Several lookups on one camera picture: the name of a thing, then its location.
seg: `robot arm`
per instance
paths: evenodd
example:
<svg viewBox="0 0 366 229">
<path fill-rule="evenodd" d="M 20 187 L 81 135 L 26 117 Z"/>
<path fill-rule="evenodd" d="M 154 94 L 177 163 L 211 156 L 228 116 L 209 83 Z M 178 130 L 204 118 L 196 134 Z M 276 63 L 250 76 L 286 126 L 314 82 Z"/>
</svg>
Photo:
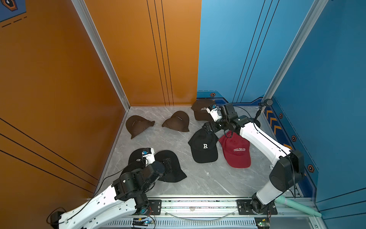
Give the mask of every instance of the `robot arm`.
<svg viewBox="0 0 366 229">
<path fill-rule="evenodd" d="M 213 121 L 203 125 L 206 131 L 231 130 L 255 145 L 274 166 L 269 181 L 252 196 L 252 210 L 261 214 L 266 206 L 304 177 L 304 158 L 300 151 L 291 151 L 264 133 L 253 120 L 243 115 L 238 117 L 231 103 L 207 108 Z"/>
<path fill-rule="evenodd" d="M 165 167 L 155 161 L 152 148 L 147 148 L 142 158 L 146 160 L 144 169 L 121 174 L 99 195 L 69 212 L 54 212 L 51 226 L 55 229 L 97 229 L 119 217 L 144 214 L 149 207 L 145 192 L 164 174 Z"/>
</svg>

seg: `chevron pattern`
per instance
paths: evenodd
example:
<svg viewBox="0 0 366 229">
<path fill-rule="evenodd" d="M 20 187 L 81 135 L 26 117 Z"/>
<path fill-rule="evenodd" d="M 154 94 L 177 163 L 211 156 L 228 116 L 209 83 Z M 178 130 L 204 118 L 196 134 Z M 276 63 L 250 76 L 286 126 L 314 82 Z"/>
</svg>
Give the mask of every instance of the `chevron pattern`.
<svg viewBox="0 0 366 229">
<path fill-rule="evenodd" d="M 289 137 L 287 136 L 282 124 L 279 122 L 279 118 L 273 112 L 272 107 L 266 107 L 264 113 L 266 114 L 267 121 L 271 126 L 271 129 L 276 136 L 277 141 L 281 145 L 284 145 L 291 150 L 295 149 L 292 141 L 290 141 Z"/>
</svg>

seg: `orange panel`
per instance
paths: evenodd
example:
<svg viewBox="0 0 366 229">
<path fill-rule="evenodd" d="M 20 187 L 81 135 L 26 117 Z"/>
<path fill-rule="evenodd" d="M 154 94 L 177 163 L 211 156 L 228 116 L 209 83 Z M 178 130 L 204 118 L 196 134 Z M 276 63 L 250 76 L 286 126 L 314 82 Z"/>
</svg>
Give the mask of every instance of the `orange panel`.
<svg viewBox="0 0 366 229">
<path fill-rule="evenodd" d="M 201 0 L 86 0 L 132 106 L 197 96 Z"/>
<path fill-rule="evenodd" d="M 26 7 L 25 14 L 0 24 L 11 22 L 0 27 L 0 118 L 95 177 L 75 169 L 95 183 L 123 106 L 72 2 L 27 1 Z M 73 167 L 13 131 L 8 134 L 14 140 Z"/>
<path fill-rule="evenodd" d="M 69 211 L 85 203 L 91 195 L 2 152 L 0 174 L 1 228 L 52 229 L 45 222 L 51 211 L 57 207 Z"/>
<path fill-rule="evenodd" d="M 197 97 L 202 1 L 156 0 L 157 8 L 161 3 L 165 26 L 162 28 L 159 24 L 159 28 L 161 33 L 166 32 L 167 42 L 161 40 L 168 50 L 174 105 L 192 105 Z"/>
<path fill-rule="evenodd" d="M 146 0 L 85 2 L 131 106 L 169 105 L 153 6 L 150 22 Z"/>
</svg>

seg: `brown baseball cap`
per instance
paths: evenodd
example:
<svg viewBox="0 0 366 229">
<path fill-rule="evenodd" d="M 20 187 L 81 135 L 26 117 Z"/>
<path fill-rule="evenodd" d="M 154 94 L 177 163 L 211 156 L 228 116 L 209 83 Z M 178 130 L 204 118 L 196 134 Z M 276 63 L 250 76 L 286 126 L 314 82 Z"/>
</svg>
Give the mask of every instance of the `brown baseball cap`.
<svg viewBox="0 0 366 229">
<path fill-rule="evenodd" d="M 154 124 L 155 121 L 149 121 L 141 116 L 133 115 L 127 119 L 126 128 L 131 134 L 132 139 Z"/>
<path fill-rule="evenodd" d="M 199 99 L 197 100 L 191 109 L 194 111 L 194 117 L 198 121 L 212 121 L 211 115 L 207 112 L 206 108 L 210 105 L 216 104 L 212 99 Z"/>
<path fill-rule="evenodd" d="M 184 111 L 175 112 L 162 126 L 180 132 L 189 132 L 189 117 Z"/>
</svg>

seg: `marble floor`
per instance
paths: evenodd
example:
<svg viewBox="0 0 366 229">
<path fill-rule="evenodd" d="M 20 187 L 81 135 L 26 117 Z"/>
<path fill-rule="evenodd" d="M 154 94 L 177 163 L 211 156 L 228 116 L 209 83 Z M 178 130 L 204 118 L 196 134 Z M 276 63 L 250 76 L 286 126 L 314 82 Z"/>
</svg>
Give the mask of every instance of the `marble floor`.
<svg viewBox="0 0 366 229">
<path fill-rule="evenodd" d="M 252 117 L 255 116 L 256 107 L 244 106 Z M 161 127 L 162 123 L 170 118 L 176 111 L 184 111 L 189 115 L 189 132 L 179 132 L 166 127 Z M 235 107 L 238 115 L 247 115 L 245 111 Z M 250 146 L 251 166 L 246 169 L 232 168 L 226 162 L 221 144 L 217 142 L 219 157 L 217 161 L 198 164 L 192 158 L 192 153 L 188 141 L 192 135 L 199 130 L 206 121 L 197 121 L 194 118 L 193 110 L 190 107 L 131 107 L 127 118 L 132 115 L 142 116 L 150 121 L 155 121 L 153 127 L 147 128 L 144 132 L 131 139 L 126 126 L 123 126 L 119 139 L 104 177 L 123 169 L 130 154 L 139 148 L 154 148 L 155 152 L 161 150 L 173 151 L 180 162 L 181 169 L 187 178 L 177 183 L 167 183 L 157 181 L 155 187 L 147 193 L 148 196 L 156 195 L 239 195 L 251 197 L 261 189 L 268 181 L 270 173 L 270 161 L 254 145 Z M 268 122 L 263 114 L 258 119 L 261 129 L 274 137 Z M 223 135 L 223 131 L 216 133 L 218 138 Z M 101 190 L 118 178 L 119 174 L 104 181 Z"/>
</svg>

